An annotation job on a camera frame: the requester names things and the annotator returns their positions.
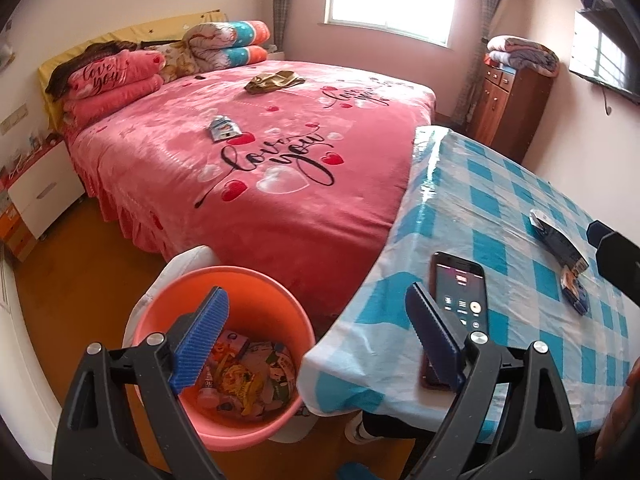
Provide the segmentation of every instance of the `hand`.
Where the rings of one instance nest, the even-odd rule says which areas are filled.
[[[613,401],[609,415],[596,441],[596,460],[600,460],[615,444],[634,414],[634,394],[640,388],[640,358],[635,362],[620,396]]]

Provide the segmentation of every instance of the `floor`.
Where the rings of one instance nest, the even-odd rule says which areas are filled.
[[[87,344],[120,348],[129,313],[164,266],[106,223],[95,200],[77,203],[50,228],[15,275],[24,320],[36,355],[62,403]],[[129,402],[150,463],[166,469],[138,398]],[[307,480],[334,478],[345,462],[360,462],[385,480],[396,480],[412,441],[383,440],[354,446],[344,437],[351,415],[321,418],[296,444],[263,444],[213,453],[231,479],[282,480],[304,472]]]

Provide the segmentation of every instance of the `window sill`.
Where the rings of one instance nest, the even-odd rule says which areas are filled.
[[[429,44],[450,50],[450,47],[448,44],[438,43],[436,41],[430,40],[429,38],[425,38],[424,36],[418,36],[417,34],[412,34],[410,32],[405,32],[402,30],[396,30],[394,28],[377,27],[375,25],[369,25],[367,23],[336,22],[336,21],[321,22],[321,23],[318,23],[318,25],[338,25],[339,27],[368,28],[369,30],[378,30],[380,32],[395,34],[396,36],[404,36],[406,38],[412,38],[412,40],[422,41],[423,43],[429,43]]]

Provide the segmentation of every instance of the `smartphone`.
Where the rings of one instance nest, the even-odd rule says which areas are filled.
[[[489,333],[486,283],[480,264],[447,253],[431,257],[429,293],[443,310],[456,314],[468,332]],[[449,390],[442,383],[425,355],[420,370],[424,387]]]

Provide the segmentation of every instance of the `pink pillow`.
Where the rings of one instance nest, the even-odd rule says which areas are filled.
[[[85,126],[124,108],[133,101],[149,95],[162,86],[162,78],[155,74],[142,81],[114,88],[85,99],[67,99],[63,106],[66,133],[75,133]]]
[[[123,50],[89,63],[69,76],[68,97],[83,99],[135,83],[160,72],[164,56],[148,50]]]

